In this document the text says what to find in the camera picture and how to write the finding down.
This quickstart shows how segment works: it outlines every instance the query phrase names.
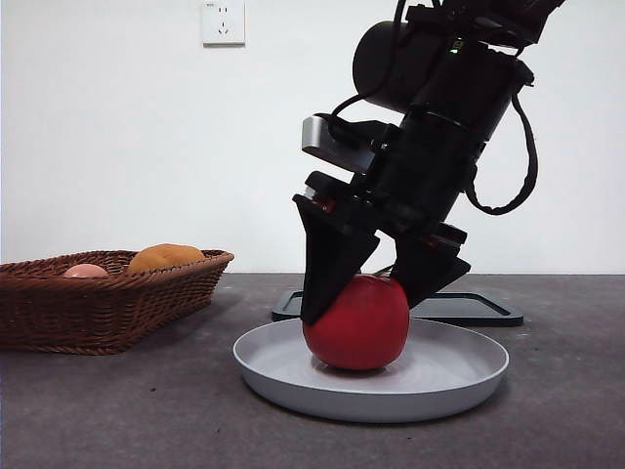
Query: white plate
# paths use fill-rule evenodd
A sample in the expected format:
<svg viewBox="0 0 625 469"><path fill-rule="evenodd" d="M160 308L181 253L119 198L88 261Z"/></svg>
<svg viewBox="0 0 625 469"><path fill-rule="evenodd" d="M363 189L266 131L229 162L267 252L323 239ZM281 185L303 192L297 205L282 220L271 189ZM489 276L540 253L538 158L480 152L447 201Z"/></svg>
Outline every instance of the white plate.
<svg viewBox="0 0 625 469"><path fill-rule="evenodd" d="M299 319L257 327L234 343L243 378L278 405L319 417L370 423L414 422L486 400L508 367L508 352L485 335L431 320L410 320L403 352L372 371L345 371L309 351Z"/></svg>

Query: black cable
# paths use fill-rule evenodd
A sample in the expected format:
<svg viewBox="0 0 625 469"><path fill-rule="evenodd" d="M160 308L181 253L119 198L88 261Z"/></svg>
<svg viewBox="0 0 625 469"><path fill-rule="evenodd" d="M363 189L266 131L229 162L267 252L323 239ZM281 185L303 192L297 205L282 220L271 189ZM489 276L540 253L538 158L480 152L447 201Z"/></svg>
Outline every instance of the black cable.
<svg viewBox="0 0 625 469"><path fill-rule="evenodd" d="M532 191L536 187L536 180L538 179L538 152L536 151L536 144L534 143L534 134L531 130L531 125L529 125L529 119L525 115L525 112L523 112L521 103L519 103L518 95L514 95L512 97L512 106L519 113L519 117L521 118L523 129L525 131L525 145L527 146L527 154L529 156L529 162L527 164L527 176L525 176L523 186L519 194L515 198L513 198L508 205L493 208L481 205L478 202L478 196L476 195L475 187L475 176L478 172L478 168L474 166L474 174L472 175L472 178L465 188L465 193L467 194L467 198L476 208L484 213L487 213L488 215L504 215L506 213L512 212L515 208L519 207L527 200L529 195L532 193Z"/></svg>
<svg viewBox="0 0 625 469"><path fill-rule="evenodd" d="M366 93L358 93L357 95L352 96L348 100L345 100L342 103L340 103L332 111L332 117L336 117L337 115L339 115L339 112L341 112L346 107L351 106L352 104L357 103L358 101L364 100L372 95L375 95L378 91L380 91L384 87L384 85L387 84L387 81L389 81L389 77L391 76L391 72L393 71L393 67L395 66L396 51L397 51L397 46L399 44L399 33L401 29L401 17L403 16L403 9L405 5L406 5L406 0L399 0L397 2L397 6L395 10L395 17L393 18L393 36L391 40L389 62L387 63L387 68L384 72L382 80L380 80L380 83L372 90Z"/></svg>

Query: electrical outlet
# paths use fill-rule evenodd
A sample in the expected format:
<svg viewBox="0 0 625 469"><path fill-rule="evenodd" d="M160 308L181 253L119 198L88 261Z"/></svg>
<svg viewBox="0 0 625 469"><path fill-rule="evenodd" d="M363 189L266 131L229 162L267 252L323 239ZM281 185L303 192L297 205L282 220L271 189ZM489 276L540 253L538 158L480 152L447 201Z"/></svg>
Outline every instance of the electrical outlet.
<svg viewBox="0 0 625 469"><path fill-rule="evenodd" d="M204 1L202 42L205 46L245 44L245 2L243 0Z"/></svg>

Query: brown basket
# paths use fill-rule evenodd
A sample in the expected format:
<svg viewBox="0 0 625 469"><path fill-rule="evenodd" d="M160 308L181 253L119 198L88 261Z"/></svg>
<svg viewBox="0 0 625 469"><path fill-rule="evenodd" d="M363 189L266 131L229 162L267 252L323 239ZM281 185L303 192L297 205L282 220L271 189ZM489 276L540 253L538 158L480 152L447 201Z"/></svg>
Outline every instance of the brown basket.
<svg viewBox="0 0 625 469"><path fill-rule="evenodd" d="M0 266L0 349L110 355L160 325L211 302L234 256L125 274L134 251L93 251ZM76 264L96 264L106 278L64 278Z"/></svg>

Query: table surface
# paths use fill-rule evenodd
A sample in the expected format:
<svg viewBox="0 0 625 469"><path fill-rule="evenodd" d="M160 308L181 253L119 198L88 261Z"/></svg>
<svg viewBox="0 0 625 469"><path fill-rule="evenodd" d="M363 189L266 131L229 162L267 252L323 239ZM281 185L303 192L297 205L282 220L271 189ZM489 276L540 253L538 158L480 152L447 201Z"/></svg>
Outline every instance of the table surface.
<svg viewBox="0 0 625 469"><path fill-rule="evenodd" d="M525 314L474 328L508 349L473 410L401 425L301 415L256 396L231 353L298 275L225 275L208 308L108 357L0 353L2 467L622 468L625 277L466 276Z"/></svg>

